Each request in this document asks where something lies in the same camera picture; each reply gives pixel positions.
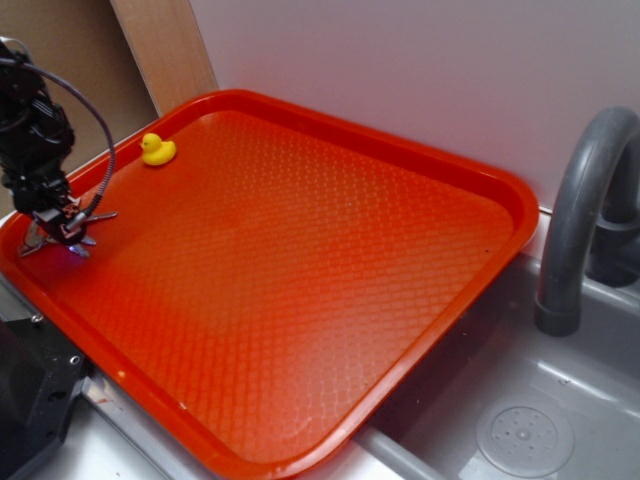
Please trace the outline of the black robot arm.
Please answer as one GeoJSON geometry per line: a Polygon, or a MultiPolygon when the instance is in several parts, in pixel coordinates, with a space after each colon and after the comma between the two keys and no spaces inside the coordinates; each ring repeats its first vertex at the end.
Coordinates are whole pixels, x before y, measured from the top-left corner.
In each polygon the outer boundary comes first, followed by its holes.
{"type": "Polygon", "coordinates": [[[1,46],[1,183],[21,213],[63,210],[71,201],[62,163],[75,135],[28,63],[25,54],[1,46]]]}

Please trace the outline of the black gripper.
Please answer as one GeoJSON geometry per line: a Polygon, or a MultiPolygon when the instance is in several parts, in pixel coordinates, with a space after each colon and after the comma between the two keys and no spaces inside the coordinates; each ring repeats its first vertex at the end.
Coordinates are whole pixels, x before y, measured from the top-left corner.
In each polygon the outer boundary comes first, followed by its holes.
{"type": "Polygon", "coordinates": [[[69,185],[61,165],[74,142],[64,110],[45,97],[33,98],[1,122],[1,183],[18,212],[64,207],[69,185]]]}

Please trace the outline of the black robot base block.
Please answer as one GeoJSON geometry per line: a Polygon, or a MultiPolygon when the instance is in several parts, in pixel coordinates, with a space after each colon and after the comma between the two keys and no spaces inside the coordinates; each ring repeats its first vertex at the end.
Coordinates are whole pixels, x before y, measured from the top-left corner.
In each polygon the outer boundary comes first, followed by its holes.
{"type": "Polygon", "coordinates": [[[1,477],[24,479],[64,444],[87,359],[41,314],[1,323],[1,477]]]}

